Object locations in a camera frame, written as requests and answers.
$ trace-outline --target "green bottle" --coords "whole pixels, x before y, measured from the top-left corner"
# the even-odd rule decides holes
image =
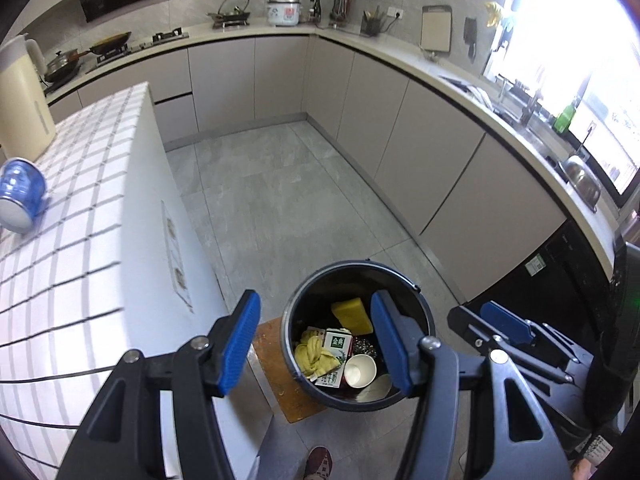
[[[556,122],[554,122],[554,131],[556,134],[562,135],[567,130],[574,118],[575,110],[578,107],[579,102],[580,98],[576,96],[572,103],[567,105],[564,110],[562,110],[562,113],[558,115]]]

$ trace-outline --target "white kettle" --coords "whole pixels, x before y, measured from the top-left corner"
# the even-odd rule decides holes
[[[44,75],[46,63],[35,40],[20,35],[0,48],[0,144],[7,158],[31,162],[56,136],[33,65]]]

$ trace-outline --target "electric outlet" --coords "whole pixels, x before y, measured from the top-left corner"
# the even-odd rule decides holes
[[[400,14],[400,16],[398,16],[398,20],[402,20],[402,15],[404,14],[404,10],[396,9],[395,7],[389,7],[386,10],[386,15],[389,16],[390,18],[394,18],[396,14]]]

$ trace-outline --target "shoe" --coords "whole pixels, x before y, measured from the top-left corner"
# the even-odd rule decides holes
[[[334,461],[325,447],[315,447],[306,459],[304,480],[327,480],[331,474]]]

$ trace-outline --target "black trash bin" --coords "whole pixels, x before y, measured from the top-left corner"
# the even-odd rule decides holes
[[[284,361],[293,378],[317,402],[345,412],[373,412],[404,398],[394,386],[386,397],[371,402],[358,402],[358,392],[352,388],[320,388],[304,376],[293,357],[296,343],[308,326],[340,327],[331,312],[332,303],[360,298],[370,316],[371,296],[381,289],[389,291],[398,310],[413,317],[425,335],[435,335],[433,316],[420,288],[397,270],[377,262],[350,260],[323,267],[301,283],[287,303],[280,329]],[[380,361],[378,377],[386,373]]]

